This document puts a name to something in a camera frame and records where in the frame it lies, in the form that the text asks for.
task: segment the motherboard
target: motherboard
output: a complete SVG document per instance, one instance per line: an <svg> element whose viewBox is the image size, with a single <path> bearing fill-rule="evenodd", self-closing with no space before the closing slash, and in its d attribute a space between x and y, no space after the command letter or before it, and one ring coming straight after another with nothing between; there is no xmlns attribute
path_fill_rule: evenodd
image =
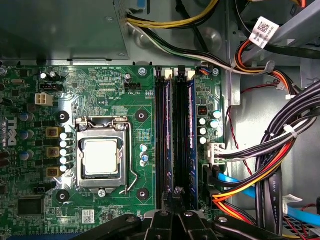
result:
<svg viewBox="0 0 320 240"><path fill-rule="evenodd" d="M210 218L203 168L224 140L221 78L194 67L0 66L0 132L4 239L143 219L179 190Z"/></svg>

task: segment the ram slot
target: ram slot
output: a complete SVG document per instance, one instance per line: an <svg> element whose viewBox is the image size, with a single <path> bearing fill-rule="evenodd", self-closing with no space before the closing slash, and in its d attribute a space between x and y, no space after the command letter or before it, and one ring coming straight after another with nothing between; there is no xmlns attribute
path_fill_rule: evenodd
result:
<svg viewBox="0 0 320 240"><path fill-rule="evenodd" d="M175 186L185 191L184 204L190 205L190 175L189 175L189 88L185 76L185 67L178 68L178 76L174 89L173 110L173 148L174 148L174 181Z"/></svg>
<svg viewBox="0 0 320 240"><path fill-rule="evenodd" d="M162 207L162 194L166 191L166 83L161 68L155 70L155 186L156 207Z"/></svg>

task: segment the cpu socket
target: cpu socket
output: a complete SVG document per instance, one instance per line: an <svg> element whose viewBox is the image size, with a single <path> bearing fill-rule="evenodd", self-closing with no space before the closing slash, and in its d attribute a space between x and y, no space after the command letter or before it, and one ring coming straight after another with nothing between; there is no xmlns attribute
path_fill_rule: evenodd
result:
<svg viewBox="0 0 320 240"><path fill-rule="evenodd" d="M76 128L76 185L97 194L128 189L132 162L131 125L126 117L79 117Z"/></svg>

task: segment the screw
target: screw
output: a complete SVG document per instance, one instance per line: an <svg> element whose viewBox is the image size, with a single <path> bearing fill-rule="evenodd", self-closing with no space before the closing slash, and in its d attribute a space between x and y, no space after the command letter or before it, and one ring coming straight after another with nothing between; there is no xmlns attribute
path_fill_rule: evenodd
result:
<svg viewBox="0 0 320 240"><path fill-rule="evenodd" d="M228 219L226 219L224 216L221 216L221 217L219 217L218 221L219 221L220 223L227 223L227 222L228 222Z"/></svg>
<svg viewBox="0 0 320 240"><path fill-rule="evenodd" d="M119 131L124 131L125 130L125 125L124 124L117 124L116 125L116 129L118 129Z"/></svg>
<svg viewBox="0 0 320 240"><path fill-rule="evenodd" d="M219 75L219 69L218 68L214 68L213 70L212 70L212 74L213 74L213 76L218 76Z"/></svg>
<svg viewBox="0 0 320 240"><path fill-rule="evenodd" d="M100 189L100 190L98 191L98 196L99 196L100 198L104 198L106 195L107 195L106 190Z"/></svg>
<svg viewBox="0 0 320 240"><path fill-rule="evenodd" d="M0 75L6 75L7 73L7 69L5 69L4 67L0 67Z"/></svg>
<svg viewBox="0 0 320 240"><path fill-rule="evenodd" d="M192 217L194 214L191 211L186 211L184 215L189 218Z"/></svg>
<svg viewBox="0 0 320 240"><path fill-rule="evenodd" d="M106 16L105 17L105 20L107 20L108 22L113 22L114 21L114 18L113 17L111 17L111 16Z"/></svg>
<svg viewBox="0 0 320 240"><path fill-rule="evenodd" d="M169 213L167 211L160 212L160 216L165 217L165 216L168 216L168 215L169 215Z"/></svg>
<svg viewBox="0 0 320 240"><path fill-rule="evenodd" d="M140 67L138 73L140 76L145 76L147 74L147 69Z"/></svg>
<svg viewBox="0 0 320 240"><path fill-rule="evenodd" d="M88 129L88 126L86 126L86 125L80 125L79 126L79 131L80 132L85 132L85 131L87 131L87 129Z"/></svg>
<svg viewBox="0 0 320 240"><path fill-rule="evenodd" d="M136 219L135 219L133 216L131 216L131 217L129 217L126 221L127 221L128 223L133 223L133 222L136 221Z"/></svg>

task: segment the dell logo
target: dell logo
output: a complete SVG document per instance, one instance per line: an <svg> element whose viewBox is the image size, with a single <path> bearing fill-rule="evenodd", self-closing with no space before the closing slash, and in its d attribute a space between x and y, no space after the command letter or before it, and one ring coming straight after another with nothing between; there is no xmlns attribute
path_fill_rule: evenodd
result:
<svg viewBox="0 0 320 240"><path fill-rule="evenodd" d="M17 146L17 118L9 120L9 140L8 146Z"/></svg>

